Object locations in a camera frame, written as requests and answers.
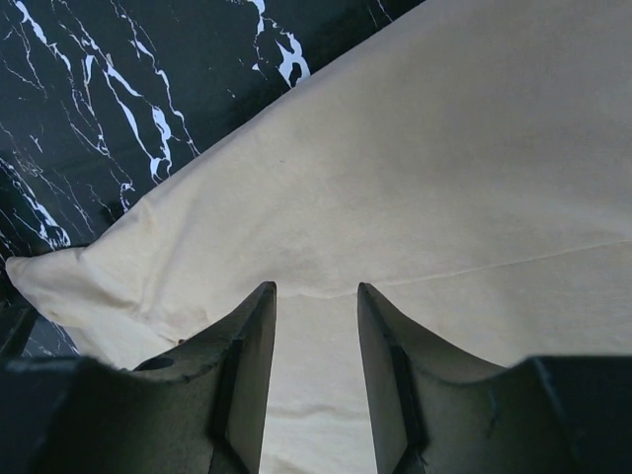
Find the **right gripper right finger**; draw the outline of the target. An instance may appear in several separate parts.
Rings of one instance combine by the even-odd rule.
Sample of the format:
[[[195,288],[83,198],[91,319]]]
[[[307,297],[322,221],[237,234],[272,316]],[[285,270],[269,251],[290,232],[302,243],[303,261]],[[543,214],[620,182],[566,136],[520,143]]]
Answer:
[[[631,359],[538,355],[511,367],[418,324],[373,285],[357,325],[381,473],[627,473]]]

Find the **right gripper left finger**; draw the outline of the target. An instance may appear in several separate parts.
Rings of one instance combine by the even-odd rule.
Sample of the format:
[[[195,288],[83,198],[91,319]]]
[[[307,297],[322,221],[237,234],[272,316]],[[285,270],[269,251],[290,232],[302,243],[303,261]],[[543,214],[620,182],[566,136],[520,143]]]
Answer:
[[[38,314],[1,311],[5,473],[255,473],[261,462],[277,287],[132,370],[26,357]]]

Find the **tan polo shirt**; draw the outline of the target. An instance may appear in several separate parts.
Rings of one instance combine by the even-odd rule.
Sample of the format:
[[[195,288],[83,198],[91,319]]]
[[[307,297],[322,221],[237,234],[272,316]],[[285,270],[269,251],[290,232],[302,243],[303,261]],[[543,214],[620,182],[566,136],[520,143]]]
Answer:
[[[356,289],[500,365],[631,350],[631,5],[428,1],[143,197],[12,258],[131,368],[277,286],[262,469],[372,473]]]

